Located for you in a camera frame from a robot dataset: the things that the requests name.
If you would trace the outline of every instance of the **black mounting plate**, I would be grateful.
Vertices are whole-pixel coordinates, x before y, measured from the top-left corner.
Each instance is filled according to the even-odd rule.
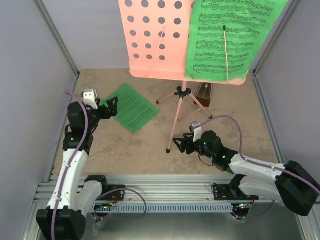
[[[104,193],[107,193],[111,190],[114,190],[114,189],[124,189],[126,186],[125,185],[108,185],[105,187],[104,189]],[[99,198],[99,201],[112,201],[112,202],[115,202],[115,201],[118,201],[118,202],[121,202],[125,199],[125,191],[115,191],[113,192],[113,196],[111,194],[108,194],[102,198]]]
[[[231,190],[228,184],[212,184],[211,189],[213,191],[214,200],[216,201],[253,201],[259,200],[258,196],[247,196],[242,194],[235,198],[231,194]]]

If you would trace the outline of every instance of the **beige floor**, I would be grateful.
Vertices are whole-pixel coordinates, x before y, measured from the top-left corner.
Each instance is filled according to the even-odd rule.
[[[140,131],[132,134],[115,119],[100,121],[94,133],[90,156],[83,174],[225,174],[215,167],[202,164],[196,153],[181,154],[175,145],[171,153],[166,153],[172,124],[178,106],[178,97],[174,96],[159,105],[156,100],[174,91],[181,83],[178,81],[143,79],[132,77],[128,69],[88,69],[80,74],[76,93],[84,89],[96,88],[101,99],[107,98],[119,86],[130,84],[136,91],[154,104],[160,113]],[[188,87],[196,93],[200,83],[190,82]],[[186,98],[184,113],[197,109],[190,98]],[[243,85],[213,86],[209,111],[213,116],[229,115],[238,120],[244,136],[245,155],[276,162],[266,123],[256,96],[253,81],[247,77]],[[198,112],[178,122],[175,137],[182,137],[189,131],[188,124],[193,121],[203,123],[208,117]],[[222,143],[233,150],[239,149],[239,132],[229,119],[217,119],[203,127],[204,131],[213,130],[222,139]],[[55,174],[59,174],[62,163],[60,146]]]

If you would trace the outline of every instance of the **musical notation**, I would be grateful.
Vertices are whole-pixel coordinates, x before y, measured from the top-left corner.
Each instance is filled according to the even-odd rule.
[[[245,64],[229,66],[229,73],[236,73],[243,70]],[[213,74],[222,74],[227,72],[226,65],[212,65],[212,64],[194,64],[193,71],[197,74],[199,73],[213,73]]]
[[[203,0],[201,8],[204,10],[209,9],[242,12],[243,14],[258,16],[270,16],[273,11],[272,7],[254,3],[250,0]]]
[[[228,39],[257,39],[260,35],[259,31],[251,28],[228,28]],[[220,38],[224,39],[224,30],[221,26],[198,27],[197,35],[200,38]]]
[[[248,27],[263,27],[266,21],[255,16],[239,16],[234,13],[200,14],[199,23],[203,26],[215,24],[241,24]]]
[[[242,55],[229,55],[228,62],[229,64],[240,64],[245,62],[248,59],[249,54],[242,54]],[[226,62],[226,55],[220,53],[212,53],[212,52],[204,52],[204,53],[196,53],[194,55],[194,61],[196,62],[214,62],[214,63],[225,63]]]
[[[233,41],[227,41],[227,51],[229,53],[236,52],[242,53],[251,50],[255,43],[253,42],[233,42]],[[198,50],[216,50],[217,52],[223,52],[225,51],[225,42],[224,41],[197,41],[195,48]]]

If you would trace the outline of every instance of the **wooden metronome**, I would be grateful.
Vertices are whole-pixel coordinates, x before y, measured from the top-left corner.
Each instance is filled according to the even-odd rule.
[[[196,99],[206,108],[210,106],[210,101],[212,97],[212,83],[202,82],[198,92],[196,93]]]

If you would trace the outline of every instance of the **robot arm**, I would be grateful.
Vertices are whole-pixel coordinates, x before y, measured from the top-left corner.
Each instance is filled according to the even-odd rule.
[[[288,164],[269,163],[245,156],[245,160],[234,150],[224,147],[221,139],[213,131],[202,133],[198,122],[190,124],[190,133],[183,134],[183,138],[174,138],[181,153],[196,152],[212,160],[212,165],[222,172],[236,174],[227,190],[216,186],[216,192],[225,191],[225,195],[232,200],[243,200],[243,196],[260,196],[270,200],[283,202],[292,212],[307,216],[317,201],[319,194],[307,184],[282,172],[283,169],[294,173],[316,188],[320,185],[297,162]]]
[[[97,91],[87,89],[82,93],[84,105],[88,115],[88,129],[86,138],[77,150],[85,131],[85,114],[78,102],[68,106],[69,125],[65,128],[63,140],[63,161],[59,178],[54,193],[47,204],[46,209],[40,209],[36,215],[36,221],[46,239],[51,239],[53,211],[59,199],[55,217],[55,238],[80,240],[86,228],[86,215],[92,203],[103,193],[116,186],[109,186],[107,179],[102,175],[89,176],[79,194],[77,194],[83,167],[90,154],[94,140],[93,133],[98,127],[99,121],[110,119],[118,113],[118,98],[114,97],[106,101],[108,107],[100,105]],[[77,150],[72,163],[69,160]]]

